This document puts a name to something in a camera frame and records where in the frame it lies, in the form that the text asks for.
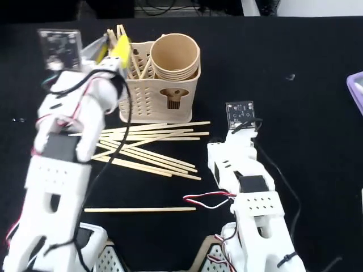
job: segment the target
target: black circuit board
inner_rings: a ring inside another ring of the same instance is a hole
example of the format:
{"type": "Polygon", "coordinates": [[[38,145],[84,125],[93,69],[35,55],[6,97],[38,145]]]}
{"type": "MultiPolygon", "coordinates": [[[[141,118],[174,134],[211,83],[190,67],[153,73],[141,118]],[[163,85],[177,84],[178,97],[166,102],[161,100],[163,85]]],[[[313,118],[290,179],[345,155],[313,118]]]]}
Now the black circuit board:
{"type": "MultiPolygon", "coordinates": [[[[240,124],[255,118],[253,101],[227,102],[226,110],[229,130],[235,129],[240,124]]],[[[246,128],[255,128],[255,126],[254,122],[246,124],[246,128]]]]}
{"type": "Polygon", "coordinates": [[[78,30],[38,29],[48,70],[81,70],[81,34],[78,30]]]}

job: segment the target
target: wooden chopstick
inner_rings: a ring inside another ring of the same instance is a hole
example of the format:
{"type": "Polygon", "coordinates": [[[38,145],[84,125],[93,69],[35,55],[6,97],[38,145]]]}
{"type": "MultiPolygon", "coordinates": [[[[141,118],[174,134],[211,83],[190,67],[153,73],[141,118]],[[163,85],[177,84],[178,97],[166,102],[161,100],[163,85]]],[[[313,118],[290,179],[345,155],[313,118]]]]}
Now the wooden chopstick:
{"type": "MultiPolygon", "coordinates": [[[[102,147],[102,148],[106,148],[106,149],[110,148],[110,147],[108,147],[108,146],[106,146],[104,144],[101,144],[101,143],[98,143],[97,146],[102,147]]],[[[147,162],[147,163],[155,164],[157,166],[167,168],[167,169],[170,169],[170,170],[173,170],[173,171],[177,171],[177,172],[184,173],[184,174],[188,173],[188,171],[186,171],[186,170],[182,170],[182,169],[176,168],[174,166],[171,166],[171,165],[168,165],[168,164],[165,164],[165,163],[161,163],[161,162],[158,162],[158,161],[155,161],[155,160],[151,160],[151,159],[148,159],[148,158],[145,158],[145,157],[142,157],[142,156],[138,156],[138,155],[126,152],[126,151],[120,151],[119,153],[123,154],[123,155],[126,155],[126,156],[129,156],[131,158],[142,160],[142,161],[147,162]]]]}
{"type": "MultiPolygon", "coordinates": [[[[128,136],[126,138],[126,141],[128,142],[134,142],[134,141],[148,141],[148,140],[152,140],[152,142],[154,141],[198,141],[200,140],[200,137],[168,137],[167,134],[161,134],[161,136],[158,137],[140,137],[138,135],[131,135],[128,136]]],[[[100,140],[105,140],[105,139],[111,139],[111,140],[115,140],[115,141],[122,141],[124,137],[100,137],[100,140]]]]}
{"type": "Polygon", "coordinates": [[[97,159],[97,158],[101,158],[101,157],[103,157],[103,156],[107,156],[107,155],[112,154],[112,153],[114,153],[114,150],[112,151],[111,149],[109,149],[109,151],[106,151],[106,152],[102,152],[102,153],[99,153],[99,154],[93,155],[93,156],[91,157],[91,160],[93,160],[93,159],[97,159]]]}
{"type": "MultiPolygon", "coordinates": [[[[152,130],[152,129],[160,129],[162,126],[166,126],[166,123],[160,123],[160,124],[150,124],[150,125],[140,125],[140,126],[131,126],[129,131],[143,131],[143,130],[152,130]]],[[[106,132],[125,132],[125,127],[119,127],[117,129],[104,129],[102,130],[102,133],[106,132]]]]}
{"type": "Polygon", "coordinates": [[[144,67],[144,69],[142,71],[142,74],[140,76],[140,79],[143,79],[144,78],[145,74],[147,73],[147,71],[149,69],[150,64],[151,64],[151,58],[148,59],[146,65],[145,65],[145,67],[144,67]]]}
{"type": "MultiPolygon", "coordinates": [[[[106,163],[109,161],[109,159],[110,159],[109,156],[104,156],[101,158],[96,158],[94,160],[98,160],[99,162],[106,163]]],[[[145,171],[145,172],[149,172],[149,173],[153,173],[153,174],[157,174],[157,175],[161,175],[161,176],[166,176],[166,177],[172,176],[171,173],[166,173],[165,171],[159,171],[159,168],[157,168],[157,167],[151,168],[148,165],[144,165],[141,163],[134,163],[132,161],[129,162],[127,160],[121,160],[121,159],[114,158],[112,161],[112,164],[118,165],[118,166],[123,166],[123,167],[128,167],[128,168],[133,168],[136,170],[145,171]]]]}
{"type": "MultiPolygon", "coordinates": [[[[106,141],[100,141],[100,143],[101,143],[102,145],[106,145],[106,146],[109,146],[109,147],[112,147],[112,148],[117,148],[117,147],[118,147],[118,145],[117,145],[117,144],[115,145],[115,144],[113,144],[113,143],[109,143],[109,142],[106,142],[106,141]]],[[[194,168],[191,168],[191,167],[187,167],[187,166],[184,166],[184,165],[182,165],[182,164],[174,163],[174,162],[169,161],[169,160],[161,159],[161,158],[158,158],[158,157],[156,157],[156,156],[151,156],[151,155],[148,155],[148,154],[146,154],[146,153],[136,151],[136,150],[134,150],[134,149],[132,149],[132,148],[128,148],[128,149],[127,149],[127,152],[129,152],[129,153],[133,153],[133,154],[135,154],[135,155],[139,155],[139,156],[142,156],[142,157],[145,157],[145,158],[151,159],[151,160],[155,160],[155,161],[157,161],[157,162],[161,162],[161,163],[169,164],[169,165],[172,165],[172,166],[174,166],[174,167],[176,167],[176,168],[184,169],[184,170],[186,170],[186,171],[190,171],[190,172],[194,172],[194,173],[197,173],[197,172],[198,172],[198,170],[197,170],[197,169],[194,169],[194,168]]]]}
{"type": "Polygon", "coordinates": [[[195,211],[194,207],[163,207],[163,208],[85,208],[86,213],[145,213],[160,211],[195,211]]]}
{"type": "Polygon", "coordinates": [[[170,129],[170,128],[182,128],[185,126],[201,126],[201,125],[208,125],[210,124],[210,121],[203,121],[203,122],[190,122],[190,123],[186,123],[186,124],[173,124],[173,125],[166,125],[166,126],[161,126],[159,127],[159,129],[170,129]]]}
{"type": "MultiPolygon", "coordinates": [[[[121,33],[122,33],[123,36],[127,36],[125,28],[124,28],[124,26],[122,24],[119,24],[118,28],[121,30],[121,33]]],[[[131,61],[132,61],[132,64],[134,64],[134,67],[135,67],[138,78],[141,78],[140,69],[138,68],[138,62],[136,61],[135,55],[133,53],[132,44],[130,44],[130,46],[131,46],[131,61]]]]}
{"type": "MultiPolygon", "coordinates": [[[[128,135],[128,137],[132,137],[132,136],[134,136],[134,137],[144,137],[144,138],[152,138],[152,137],[159,137],[159,136],[161,136],[161,135],[165,135],[165,133],[162,133],[162,134],[141,134],[142,133],[142,131],[138,131],[137,133],[139,133],[139,134],[137,134],[137,135],[128,135]]],[[[123,137],[124,137],[124,133],[113,133],[113,134],[108,134],[108,135],[106,135],[107,137],[109,137],[109,138],[112,138],[112,139],[120,139],[120,140],[122,140],[123,139],[123,137]]],[[[183,134],[181,134],[181,135],[178,135],[177,137],[186,137],[186,136],[207,136],[207,135],[209,135],[209,132],[190,132],[190,133],[183,133],[183,134]]]]}
{"type": "Polygon", "coordinates": [[[181,134],[181,132],[167,133],[167,134],[165,134],[163,136],[159,136],[159,137],[156,137],[156,138],[153,138],[153,139],[148,139],[148,140],[144,140],[144,141],[132,143],[132,144],[128,145],[128,148],[135,147],[135,146],[141,146],[141,145],[144,145],[146,143],[151,143],[151,142],[159,141],[159,140],[162,140],[162,139],[165,139],[165,138],[177,136],[179,134],[181,134]]]}
{"type": "MultiPolygon", "coordinates": [[[[104,156],[101,158],[97,158],[95,160],[99,160],[100,162],[108,162],[108,160],[110,159],[109,156],[104,156]]],[[[137,170],[142,170],[145,172],[150,172],[150,173],[155,173],[158,175],[161,175],[160,173],[163,173],[165,175],[162,176],[168,176],[171,177],[172,175],[175,176],[180,176],[180,177],[185,177],[187,179],[192,179],[192,180],[201,180],[200,177],[196,177],[196,176],[192,176],[192,175],[188,175],[188,174],[183,174],[180,172],[176,172],[176,171],[172,171],[172,170],[168,170],[168,169],[163,169],[163,168],[158,168],[158,167],[154,167],[154,166],[149,166],[146,164],[140,164],[140,163],[134,163],[132,161],[127,161],[127,160],[121,160],[121,159],[113,159],[112,164],[115,165],[119,165],[119,166],[125,166],[125,167],[129,167],[129,168],[134,168],[137,170]]]]}
{"type": "MultiPolygon", "coordinates": [[[[105,139],[104,141],[109,142],[109,143],[113,143],[113,144],[116,144],[116,145],[120,144],[120,142],[113,141],[113,140],[110,140],[110,139],[105,139]]],[[[177,159],[174,159],[172,157],[164,156],[164,155],[161,155],[159,153],[151,152],[149,150],[145,150],[145,149],[142,149],[142,148],[139,148],[139,147],[131,147],[130,149],[136,150],[136,151],[139,151],[139,152],[151,155],[151,156],[155,156],[155,157],[158,157],[158,158],[161,158],[161,159],[169,160],[169,161],[174,162],[174,163],[182,164],[182,165],[185,165],[187,167],[195,168],[195,165],[187,163],[186,161],[177,160],[177,159]]]]}

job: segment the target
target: perforated white plastic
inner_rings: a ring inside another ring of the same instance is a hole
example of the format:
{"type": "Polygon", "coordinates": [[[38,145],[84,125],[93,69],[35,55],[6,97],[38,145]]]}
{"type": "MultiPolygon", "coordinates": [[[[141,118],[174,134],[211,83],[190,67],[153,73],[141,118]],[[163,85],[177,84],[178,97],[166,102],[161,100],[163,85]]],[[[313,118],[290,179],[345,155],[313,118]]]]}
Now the perforated white plastic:
{"type": "MultiPolygon", "coordinates": [[[[222,254],[222,249],[220,245],[214,245],[208,253],[211,256],[225,261],[226,258],[222,254]]],[[[229,272],[230,269],[225,263],[215,263],[209,260],[205,260],[201,272],[229,272]]]]}
{"type": "Polygon", "coordinates": [[[39,188],[47,193],[84,195],[91,166],[68,161],[33,156],[25,188],[39,188]]]}
{"type": "Polygon", "coordinates": [[[250,216],[285,215],[277,192],[244,193],[239,198],[239,207],[246,209],[250,216]]]}
{"type": "Polygon", "coordinates": [[[112,246],[104,248],[97,263],[93,267],[94,272],[125,272],[117,254],[112,246]]]}

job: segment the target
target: black cable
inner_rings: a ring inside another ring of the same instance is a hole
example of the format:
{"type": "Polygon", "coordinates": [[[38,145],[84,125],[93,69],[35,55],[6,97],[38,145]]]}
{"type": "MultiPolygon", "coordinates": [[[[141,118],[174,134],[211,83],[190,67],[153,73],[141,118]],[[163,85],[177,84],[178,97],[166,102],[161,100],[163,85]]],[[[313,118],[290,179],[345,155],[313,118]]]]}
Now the black cable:
{"type": "MultiPolygon", "coordinates": [[[[46,255],[50,251],[52,251],[54,249],[60,248],[61,246],[63,247],[65,245],[70,245],[70,244],[73,243],[75,245],[75,248],[76,248],[77,253],[78,253],[78,256],[79,256],[79,262],[81,263],[82,267],[86,270],[86,272],[90,272],[90,269],[85,264],[85,262],[83,260],[83,256],[82,256],[82,251],[81,251],[81,249],[80,249],[80,247],[79,247],[79,245],[77,243],[78,227],[79,227],[79,225],[81,223],[82,211],[83,211],[83,208],[85,206],[85,203],[86,203],[88,197],[91,195],[91,191],[92,191],[94,185],[99,180],[99,178],[101,177],[101,175],[112,164],[112,161],[114,160],[114,158],[117,156],[117,154],[119,153],[119,151],[122,149],[123,145],[125,144],[126,139],[127,139],[127,136],[129,134],[129,131],[130,131],[131,116],[132,116],[131,92],[130,92],[129,86],[127,85],[125,79],[119,73],[113,72],[113,71],[110,71],[110,70],[99,69],[99,70],[93,70],[93,71],[96,71],[95,73],[107,72],[107,73],[115,74],[115,78],[122,84],[122,86],[124,86],[126,88],[127,95],[128,95],[128,100],[129,100],[129,117],[128,117],[128,120],[127,120],[127,123],[126,123],[126,131],[125,131],[124,137],[123,137],[120,145],[118,146],[118,148],[112,154],[112,156],[110,157],[110,159],[108,160],[108,162],[105,164],[105,166],[101,169],[101,171],[98,173],[98,175],[89,183],[89,186],[88,186],[88,189],[87,189],[87,193],[85,195],[85,198],[83,199],[81,208],[79,210],[79,214],[78,214],[78,218],[77,218],[77,223],[76,223],[75,228],[74,228],[74,234],[73,234],[72,239],[70,239],[69,241],[64,242],[64,243],[50,245],[49,248],[44,252],[44,255],[46,255]]],[[[93,75],[95,73],[90,72],[85,78],[89,79],[90,78],[90,74],[93,75]]],[[[83,79],[82,81],[80,81],[79,83],[77,83],[75,86],[82,86],[85,82],[86,81],[83,79]]],[[[56,94],[56,95],[59,95],[60,93],[62,93],[64,95],[69,94],[69,93],[71,93],[71,92],[73,92],[73,91],[76,90],[76,89],[74,89],[74,87],[69,88],[68,90],[61,91],[61,92],[55,92],[54,94],[56,94]]]]}
{"type": "Polygon", "coordinates": [[[294,251],[291,254],[287,254],[284,256],[284,258],[277,264],[277,268],[280,268],[281,265],[283,265],[285,262],[290,261],[293,257],[297,256],[296,251],[294,251]]]}
{"type": "Polygon", "coordinates": [[[82,255],[82,249],[79,246],[77,241],[74,241],[75,250],[77,251],[79,263],[82,265],[82,267],[85,269],[86,272],[91,272],[91,270],[87,267],[85,260],[83,259],[82,255]]]}
{"type": "MultiPolygon", "coordinates": [[[[294,196],[294,198],[296,199],[297,203],[298,203],[298,210],[295,214],[295,217],[291,223],[291,227],[290,227],[290,237],[291,237],[291,241],[294,244],[294,234],[295,234],[295,228],[296,228],[296,224],[297,224],[297,220],[300,217],[300,213],[301,213],[301,201],[300,198],[297,196],[296,192],[293,190],[293,188],[290,186],[288,180],[286,179],[286,177],[284,176],[284,174],[282,174],[280,168],[277,166],[277,164],[266,154],[266,152],[263,150],[263,148],[261,147],[261,145],[259,145],[256,141],[256,139],[253,140],[255,146],[259,149],[259,151],[261,152],[261,154],[266,158],[266,160],[268,161],[269,164],[271,164],[272,166],[274,166],[276,168],[276,170],[278,171],[278,173],[281,176],[282,181],[284,182],[284,184],[286,185],[286,187],[290,190],[291,194],[294,196]]],[[[290,260],[292,257],[294,257],[295,255],[297,255],[297,253],[295,254],[289,254],[286,257],[286,259],[290,260]]],[[[325,269],[323,269],[321,272],[329,272],[333,266],[335,266],[338,262],[340,262],[343,258],[338,256],[336,257],[329,265],[327,265],[327,267],[325,269]]]]}
{"type": "Polygon", "coordinates": [[[248,119],[246,122],[242,123],[242,124],[239,124],[233,131],[232,131],[232,134],[235,134],[237,133],[238,131],[240,131],[241,129],[244,129],[246,128],[246,125],[252,123],[252,122],[260,122],[260,125],[256,128],[256,131],[258,131],[261,126],[262,126],[262,119],[261,118],[251,118],[251,119],[248,119]]]}
{"type": "Polygon", "coordinates": [[[199,10],[196,8],[196,6],[193,5],[193,9],[195,10],[195,12],[197,13],[198,17],[200,17],[201,15],[199,14],[199,10]]]}
{"type": "Polygon", "coordinates": [[[92,70],[91,72],[89,72],[80,82],[78,82],[73,87],[71,87],[69,89],[66,89],[66,90],[63,90],[63,91],[60,91],[60,92],[51,91],[46,83],[42,83],[41,86],[49,94],[64,96],[64,95],[70,94],[71,92],[74,92],[75,90],[80,88],[82,85],[84,85],[89,80],[89,78],[91,76],[93,76],[96,73],[109,73],[109,74],[113,74],[115,76],[119,75],[119,73],[117,71],[111,71],[111,70],[107,70],[107,69],[95,69],[95,70],[92,70]]]}
{"type": "Polygon", "coordinates": [[[275,169],[278,171],[278,173],[280,174],[280,177],[283,181],[283,183],[286,185],[286,187],[289,189],[289,191],[291,192],[291,194],[293,195],[293,197],[295,198],[296,202],[298,203],[298,209],[297,212],[295,214],[294,219],[292,220],[291,223],[291,227],[290,227],[290,237],[291,237],[291,241],[294,244],[294,235],[295,235],[295,228],[296,228],[296,224],[297,224],[297,220],[300,217],[300,213],[301,213],[301,201],[300,198],[297,196],[296,192],[293,190],[293,188],[290,186],[288,180],[286,179],[286,177],[284,176],[284,174],[281,172],[280,168],[277,166],[276,163],[274,163],[274,161],[266,154],[266,152],[262,149],[261,145],[258,144],[258,142],[256,141],[256,139],[254,139],[254,144],[256,145],[256,147],[259,149],[259,151],[261,152],[261,154],[266,158],[266,160],[268,161],[269,164],[271,164],[272,166],[275,167],[275,169]]]}
{"type": "Polygon", "coordinates": [[[170,4],[170,6],[167,8],[167,9],[165,9],[165,10],[163,10],[162,12],[160,12],[160,13],[156,13],[156,14],[154,14],[154,13],[149,13],[149,12],[147,12],[146,10],[144,10],[143,9],[143,7],[142,7],[142,5],[140,4],[140,0],[137,0],[137,4],[138,4],[138,6],[141,8],[141,10],[147,15],[147,16],[159,16],[159,15],[162,15],[162,14],[165,14],[165,13],[167,13],[168,11],[170,11],[173,7],[174,7],[174,5],[175,5],[175,2],[176,2],[176,0],[172,0],[172,2],[171,2],[171,4],[170,4]]]}
{"type": "Polygon", "coordinates": [[[177,7],[177,8],[172,8],[172,9],[163,9],[163,8],[160,8],[160,7],[157,7],[157,6],[154,6],[152,4],[150,4],[150,1],[149,0],[146,0],[146,4],[149,6],[149,7],[152,7],[153,9],[156,9],[156,10],[167,10],[167,11],[170,11],[170,10],[182,10],[182,9],[187,9],[189,7],[192,7],[192,6],[184,6],[184,7],[177,7]]]}

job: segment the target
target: wooden stick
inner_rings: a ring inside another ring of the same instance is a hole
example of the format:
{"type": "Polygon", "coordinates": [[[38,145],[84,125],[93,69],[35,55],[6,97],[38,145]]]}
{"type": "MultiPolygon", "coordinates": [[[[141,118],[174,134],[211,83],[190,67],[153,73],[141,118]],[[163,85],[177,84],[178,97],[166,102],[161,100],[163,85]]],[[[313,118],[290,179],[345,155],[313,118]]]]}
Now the wooden stick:
{"type": "MultiPolygon", "coordinates": [[[[100,143],[98,143],[97,146],[102,147],[102,148],[106,148],[106,149],[109,148],[108,146],[106,146],[104,144],[100,144],[100,143]]],[[[109,152],[114,152],[115,150],[116,149],[113,148],[113,149],[110,149],[109,152]]],[[[131,158],[135,158],[135,159],[138,159],[138,160],[143,160],[144,162],[155,164],[157,166],[164,167],[164,168],[167,168],[167,169],[170,169],[170,170],[174,170],[174,171],[177,171],[177,172],[180,172],[180,173],[184,173],[184,174],[188,173],[188,171],[186,171],[186,170],[182,170],[182,169],[176,168],[174,166],[171,166],[171,165],[168,165],[168,164],[165,164],[165,163],[160,163],[160,162],[152,160],[152,159],[148,159],[148,158],[145,158],[145,157],[142,157],[142,156],[138,156],[138,155],[132,154],[130,152],[120,151],[119,153],[123,154],[123,155],[126,155],[126,156],[129,156],[131,158]]]]}
{"type": "MultiPolygon", "coordinates": [[[[144,138],[152,138],[152,137],[159,137],[161,135],[165,135],[165,133],[162,133],[162,134],[141,134],[142,131],[137,131],[137,133],[139,133],[139,134],[137,134],[137,137],[144,137],[144,138]]],[[[209,132],[190,132],[190,133],[183,133],[183,134],[181,134],[181,135],[179,135],[177,137],[206,136],[206,135],[209,135],[209,132]]],[[[106,136],[108,136],[109,138],[112,138],[112,139],[123,139],[124,133],[106,134],[106,136]]]]}
{"type": "Polygon", "coordinates": [[[193,129],[168,129],[168,130],[150,130],[150,131],[131,131],[129,135],[146,135],[158,133],[172,133],[172,132],[193,132],[193,129]]]}
{"type": "MultiPolygon", "coordinates": [[[[123,34],[123,36],[127,36],[124,26],[122,24],[119,24],[118,27],[120,28],[121,33],[123,34]]],[[[141,78],[140,69],[138,68],[138,62],[135,59],[135,55],[133,53],[133,48],[132,47],[131,47],[131,61],[132,61],[132,64],[134,64],[134,67],[135,67],[138,78],[141,78]]]]}
{"type": "MultiPolygon", "coordinates": [[[[130,131],[129,135],[147,135],[146,137],[153,137],[153,134],[163,134],[172,132],[193,132],[193,129],[166,129],[166,130],[143,130],[143,131],[130,131]]],[[[101,133],[100,137],[111,137],[114,135],[121,136],[124,135],[123,132],[105,132],[101,133]]]]}
{"type": "MultiPolygon", "coordinates": [[[[99,146],[99,147],[106,148],[106,149],[109,149],[109,150],[110,150],[110,147],[112,147],[112,148],[117,148],[118,147],[117,144],[115,145],[113,143],[109,143],[109,142],[106,142],[106,141],[100,141],[100,143],[101,143],[102,146],[99,146]]],[[[133,153],[135,155],[139,155],[139,156],[142,156],[142,157],[151,159],[151,160],[156,160],[157,162],[169,164],[169,165],[175,166],[176,168],[184,169],[186,171],[190,171],[190,172],[194,172],[194,173],[197,173],[198,172],[197,169],[194,169],[194,168],[191,168],[191,167],[187,167],[187,166],[184,166],[184,165],[178,164],[178,163],[173,163],[172,161],[164,160],[164,159],[161,159],[161,158],[158,158],[158,157],[155,157],[155,156],[151,156],[151,155],[148,155],[148,154],[145,154],[145,153],[142,153],[142,152],[133,150],[131,148],[128,148],[127,149],[127,152],[133,153]]]]}
{"type": "MultiPolygon", "coordinates": [[[[107,147],[107,146],[104,146],[103,144],[97,144],[98,146],[100,146],[100,147],[103,147],[103,148],[110,148],[110,147],[107,147]]],[[[144,161],[148,161],[146,158],[143,158],[143,157],[141,157],[141,156],[137,156],[137,157],[139,157],[138,159],[139,160],[144,160],[144,161]]],[[[107,156],[104,156],[104,157],[102,157],[102,158],[96,158],[95,160],[105,160],[106,158],[109,158],[109,157],[107,157],[107,156]]],[[[114,159],[113,161],[112,161],[112,164],[116,164],[116,165],[119,165],[118,163],[120,163],[120,162],[122,162],[123,160],[120,160],[120,159],[114,159]]],[[[138,163],[133,163],[133,162],[129,162],[129,161],[126,161],[127,162],[127,164],[136,164],[136,166],[138,166],[138,163]]],[[[177,172],[177,171],[172,171],[172,170],[168,170],[168,169],[162,169],[162,168],[157,168],[157,167],[153,167],[153,166],[148,166],[148,165],[145,165],[145,164],[142,164],[142,167],[143,168],[148,168],[148,169],[150,169],[150,170],[156,170],[157,172],[164,172],[164,173],[169,173],[169,174],[172,174],[172,175],[175,175],[175,176],[180,176],[180,177],[185,177],[185,178],[187,178],[187,179],[192,179],[192,180],[201,180],[201,177],[197,177],[197,176],[192,176],[192,175],[188,175],[188,174],[185,174],[185,173],[181,173],[181,172],[177,172]]]]}
{"type": "Polygon", "coordinates": [[[116,26],[116,32],[117,32],[117,39],[119,39],[121,37],[121,28],[119,24],[116,26]]]}
{"type": "Polygon", "coordinates": [[[130,79],[134,79],[134,75],[131,73],[130,70],[127,70],[127,75],[129,76],[130,79]]]}
{"type": "Polygon", "coordinates": [[[109,40],[111,41],[112,47],[115,47],[117,44],[117,38],[115,36],[115,33],[113,32],[112,29],[108,29],[107,34],[108,34],[109,40]]]}
{"type": "Polygon", "coordinates": [[[156,137],[156,138],[153,138],[153,139],[148,139],[148,140],[144,140],[144,141],[141,141],[141,142],[132,143],[132,144],[128,145],[128,148],[135,147],[135,146],[145,145],[147,143],[151,143],[151,142],[155,142],[155,141],[160,141],[162,139],[165,139],[165,138],[168,138],[168,137],[177,136],[179,134],[181,134],[181,132],[167,133],[167,134],[165,134],[163,136],[159,136],[159,137],[156,137]]]}
{"type": "MultiPolygon", "coordinates": [[[[105,139],[104,141],[105,142],[109,142],[109,143],[114,143],[116,145],[119,145],[120,144],[120,142],[113,141],[113,140],[110,140],[110,139],[105,139]]],[[[161,154],[156,153],[156,152],[151,152],[149,150],[145,150],[145,149],[142,149],[142,148],[139,148],[139,147],[131,147],[131,149],[132,150],[139,151],[139,152],[142,152],[142,153],[145,153],[145,154],[148,154],[148,155],[151,155],[151,156],[155,156],[155,157],[158,157],[158,158],[166,159],[166,160],[169,160],[169,161],[174,162],[174,163],[179,163],[179,164],[182,164],[182,165],[185,165],[185,166],[188,166],[188,167],[195,168],[195,165],[190,164],[190,163],[187,163],[186,161],[177,160],[177,159],[174,159],[172,157],[164,156],[164,155],[161,155],[161,154]]]]}
{"type": "MultiPolygon", "coordinates": [[[[99,162],[106,163],[109,161],[109,159],[110,159],[110,157],[104,156],[101,158],[96,158],[94,160],[98,160],[99,162]]],[[[132,169],[136,169],[136,170],[140,170],[140,171],[144,171],[144,172],[149,172],[149,173],[153,173],[153,174],[157,174],[157,175],[161,175],[161,176],[166,176],[166,177],[172,176],[171,173],[166,173],[164,171],[155,170],[155,169],[158,169],[157,167],[154,167],[154,169],[152,169],[150,167],[146,167],[148,165],[144,165],[141,163],[134,163],[132,161],[129,162],[127,160],[120,160],[120,159],[115,158],[115,159],[113,159],[112,164],[132,168],[132,169]]]]}
{"type": "Polygon", "coordinates": [[[186,124],[174,124],[174,125],[166,125],[159,127],[159,129],[171,129],[171,128],[182,128],[185,126],[201,126],[201,125],[208,125],[210,124],[210,121],[203,121],[203,122],[190,122],[186,124]]]}
{"type": "MultiPolygon", "coordinates": [[[[106,163],[106,162],[108,162],[109,158],[110,158],[109,156],[104,156],[101,158],[97,158],[95,160],[99,160],[100,162],[106,163]]],[[[160,173],[164,173],[164,174],[168,175],[168,177],[175,175],[175,176],[185,177],[187,179],[192,179],[192,180],[201,180],[200,177],[196,177],[196,176],[192,176],[192,175],[188,175],[188,174],[184,174],[184,173],[180,173],[180,172],[176,172],[176,171],[172,171],[172,170],[168,170],[168,169],[158,168],[158,167],[154,167],[154,166],[150,166],[150,165],[146,165],[146,164],[134,163],[134,162],[128,161],[128,160],[114,159],[112,161],[112,164],[119,165],[119,166],[125,166],[125,167],[129,167],[129,168],[134,168],[137,170],[151,172],[151,173],[155,173],[155,174],[159,174],[159,175],[160,175],[160,173]]]]}
{"type": "MultiPolygon", "coordinates": [[[[142,130],[152,130],[152,129],[160,129],[162,126],[166,126],[166,123],[160,124],[150,124],[150,125],[140,125],[140,126],[131,126],[129,131],[142,131],[142,130]]],[[[117,129],[104,129],[102,133],[106,132],[125,132],[125,127],[119,127],[117,129]]]]}
{"type": "Polygon", "coordinates": [[[142,74],[140,76],[140,79],[144,78],[144,76],[146,75],[146,73],[147,73],[147,71],[149,69],[150,64],[151,64],[151,58],[149,58],[149,60],[147,61],[146,65],[145,65],[145,67],[144,67],[144,69],[142,71],[142,74]]]}
{"type": "MultiPolygon", "coordinates": [[[[105,139],[112,139],[115,141],[122,141],[124,137],[100,137],[100,140],[105,140],[105,139]]],[[[140,137],[138,135],[131,135],[131,136],[127,136],[126,141],[128,142],[135,142],[135,141],[148,141],[148,140],[153,140],[153,141],[198,141],[200,140],[200,137],[168,137],[167,134],[161,134],[158,137],[140,137]]]]}
{"type": "Polygon", "coordinates": [[[126,35],[126,31],[125,31],[124,26],[123,26],[122,24],[119,24],[119,27],[120,27],[121,33],[122,33],[123,35],[127,36],[127,35],[126,35]]]}
{"type": "Polygon", "coordinates": [[[107,155],[109,155],[109,154],[112,154],[112,153],[114,153],[114,151],[115,150],[109,150],[109,151],[106,151],[106,152],[102,152],[102,153],[100,153],[100,154],[96,154],[96,155],[93,155],[92,157],[91,157],[91,159],[92,160],[94,160],[94,159],[97,159],[97,158],[101,158],[101,157],[103,157],[103,156],[107,156],[107,155]]]}
{"type": "Polygon", "coordinates": [[[170,208],[85,208],[86,213],[146,213],[160,211],[195,211],[194,207],[170,207],[170,208]]]}

